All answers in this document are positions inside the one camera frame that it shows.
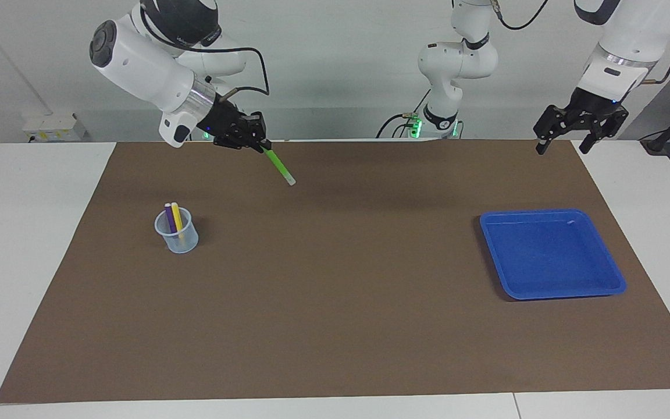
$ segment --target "white table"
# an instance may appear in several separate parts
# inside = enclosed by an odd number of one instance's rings
[[[114,146],[0,145],[0,385]],[[624,141],[582,160],[670,310],[670,162]],[[64,403],[0,406],[0,417],[660,419],[670,390]]]

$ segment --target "plastic tray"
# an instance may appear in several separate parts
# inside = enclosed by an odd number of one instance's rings
[[[579,209],[487,212],[480,224],[500,283],[517,300],[603,296],[627,288]]]

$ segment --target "pen holder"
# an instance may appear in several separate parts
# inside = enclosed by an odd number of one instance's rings
[[[183,228],[177,233],[172,233],[167,215],[162,211],[154,220],[154,230],[165,239],[171,252],[186,254],[198,244],[198,233],[193,225],[191,213],[187,209],[180,208],[180,219],[183,220]]]

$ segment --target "white robotic arm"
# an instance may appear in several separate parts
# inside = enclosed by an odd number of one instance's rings
[[[604,27],[570,103],[550,105],[534,126],[537,152],[571,130],[588,130],[580,150],[616,135],[628,112],[622,101],[662,58],[670,41],[670,0],[575,0],[581,19]]]
[[[159,133],[173,147],[199,127],[216,145],[270,150],[262,114],[240,112],[193,71],[224,75],[244,68],[239,53],[216,55],[226,58],[214,63],[203,53],[186,51],[212,44],[220,49],[220,40],[234,45],[221,35],[213,0],[141,0],[131,13],[96,29],[90,59],[107,79],[163,112]]]
[[[492,18],[489,0],[458,0],[451,23],[462,42],[431,43],[420,51],[418,68],[431,84],[420,136],[451,135],[462,103],[459,81],[489,77],[497,68],[498,52],[489,34]]]

